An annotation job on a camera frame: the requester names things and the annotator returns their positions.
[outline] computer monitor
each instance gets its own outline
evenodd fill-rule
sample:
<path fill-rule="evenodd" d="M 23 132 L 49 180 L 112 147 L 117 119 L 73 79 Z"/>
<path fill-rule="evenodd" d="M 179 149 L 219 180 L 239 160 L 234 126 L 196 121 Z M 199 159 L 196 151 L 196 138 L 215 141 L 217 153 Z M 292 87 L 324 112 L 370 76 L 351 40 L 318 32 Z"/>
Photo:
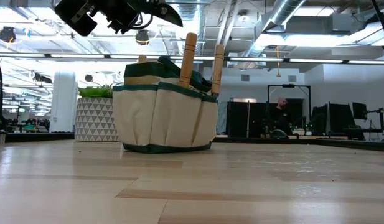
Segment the computer monitor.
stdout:
<path fill-rule="evenodd" d="M 352 110 L 354 111 L 354 119 L 367 120 L 367 108 L 363 103 L 352 103 Z"/>

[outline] man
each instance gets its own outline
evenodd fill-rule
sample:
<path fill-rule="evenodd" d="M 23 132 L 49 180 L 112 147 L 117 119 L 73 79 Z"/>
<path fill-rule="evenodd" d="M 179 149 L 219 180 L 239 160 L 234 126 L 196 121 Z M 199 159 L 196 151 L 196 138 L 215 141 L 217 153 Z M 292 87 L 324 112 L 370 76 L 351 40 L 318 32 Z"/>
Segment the man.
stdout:
<path fill-rule="evenodd" d="M 274 122 L 274 129 L 279 129 L 284 131 L 288 135 L 292 135 L 290 128 L 290 115 L 286 110 L 287 100 L 285 98 L 279 97 L 277 107 L 272 111 L 271 118 Z"/>

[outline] exposed duct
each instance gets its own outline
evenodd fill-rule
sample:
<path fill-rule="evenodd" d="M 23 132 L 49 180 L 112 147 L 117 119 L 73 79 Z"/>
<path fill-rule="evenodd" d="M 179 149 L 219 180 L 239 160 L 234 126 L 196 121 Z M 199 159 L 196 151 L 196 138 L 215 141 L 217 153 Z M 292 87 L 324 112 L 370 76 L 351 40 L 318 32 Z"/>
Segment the exposed duct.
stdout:
<path fill-rule="evenodd" d="M 183 28 L 176 32 L 177 39 L 186 39 L 188 32 L 197 34 L 197 40 L 203 39 L 202 26 L 204 17 L 204 6 L 200 4 L 172 4 L 171 5 L 182 18 Z M 181 55 L 184 54 L 185 42 L 178 42 L 178 49 Z M 202 44 L 196 45 L 196 55 L 201 55 Z"/>
<path fill-rule="evenodd" d="M 260 16 L 256 25 L 255 41 L 243 54 L 243 57 L 258 57 L 264 51 L 265 46 L 259 43 L 259 37 L 264 30 L 274 28 L 276 26 L 284 26 L 293 14 L 300 8 L 306 0 L 277 0 L 274 3 L 272 11 Z M 249 62 L 243 62 L 238 68 L 248 67 Z"/>

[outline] ceiling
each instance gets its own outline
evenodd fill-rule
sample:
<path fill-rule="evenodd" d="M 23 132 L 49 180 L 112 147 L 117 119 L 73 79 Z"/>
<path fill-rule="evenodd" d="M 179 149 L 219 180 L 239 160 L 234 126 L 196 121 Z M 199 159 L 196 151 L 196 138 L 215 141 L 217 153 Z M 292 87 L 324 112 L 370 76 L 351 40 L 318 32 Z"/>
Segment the ceiling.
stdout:
<path fill-rule="evenodd" d="M 180 33 L 190 31 L 190 27 L 176 27 L 172 24 L 155 18 L 153 23 L 147 28 L 150 37 L 148 45 L 142 46 L 135 41 L 136 31 L 131 30 L 125 35 L 115 34 L 112 29 L 107 28 L 106 17 L 98 13 L 94 20 L 98 26 L 88 37 L 75 34 L 69 26 L 54 13 L 51 7 L 35 7 L 41 2 L 29 0 L 30 7 L 8 7 L 0 1 L 0 30 L 3 27 L 14 27 L 16 40 L 8 44 L 0 39 L 0 52 L 21 52 L 21 53 L 56 53 L 56 54 L 146 54 L 146 55 L 180 55 L 179 38 Z M 256 25 L 260 16 L 270 13 L 273 8 L 274 0 L 267 1 L 242 1 L 238 9 L 235 23 L 231 25 L 232 8 L 227 18 L 224 18 L 224 9 L 231 1 L 200 0 L 187 1 L 187 3 L 200 3 L 203 7 L 202 24 L 200 25 L 200 40 L 202 45 L 201 55 L 212 56 L 215 44 L 220 33 L 221 21 L 226 19 L 225 30 L 223 31 L 221 42 L 223 43 L 227 30 L 231 30 L 230 38 L 225 46 L 226 54 L 242 54 L 246 51 L 257 38 Z M 247 21 L 238 18 L 241 11 L 246 11 Z M 288 45 L 286 42 L 275 44 L 276 35 L 288 35 L 293 24 L 304 27 L 302 22 L 314 21 L 309 19 L 333 18 L 334 14 L 348 16 L 351 26 L 360 27 L 356 32 L 362 30 L 362 23 L 357 22 L 373 14 L 370 1 L 333 1 L 333 0 L 313 0 L 306 1 L 294 14 L 289 21 L 285 34 L 266 35 L 268 43 L 264 44 L 261 56 L 266 57 L 292 57 L 292 58 L 359 58 L 376 59 L 383 55 L 383 50 L 379 46 L 371 46 L 374 42 L 384 41 L 384 36 L 373 37 L 366 43 L 348 43 L 342 47 L 304 47 L 300 45 Z M 148 21 L 149 16 L 143 14 L 143 20 Z M 372 29 L 381 29 L 378 25 Z M 94 80 L 101 80 L 100 83 L 122 82 L 124 62 L 54 62 L 45 60 L 27 60 L 18 58 L 2 58 L 1 66 L 4 73 L 4 84 L 6 85 L 36 85 L 41 83 L 33 80 L 35 72 L 49 77 L 54 82 L 54 74 L 60 67 L 71 68 L 77 71 L 79 87 L 96 85 L 84 81 L 84 76 L 88 73 L 94 74 Z M 267 63 L 264 66 L 254 68 L 272 69 L 276 68 L 277 63 Z M 284 64 L 282 68 L 299 68 L 304 70 L 309 66 L 305 64 Z M 32 97 L 36 99 L 44 98 L 44 103 L 52 101 L 52 84 L 43 83 L 45 88 L 12 88 L 6 90 L 6 97 Z"/>

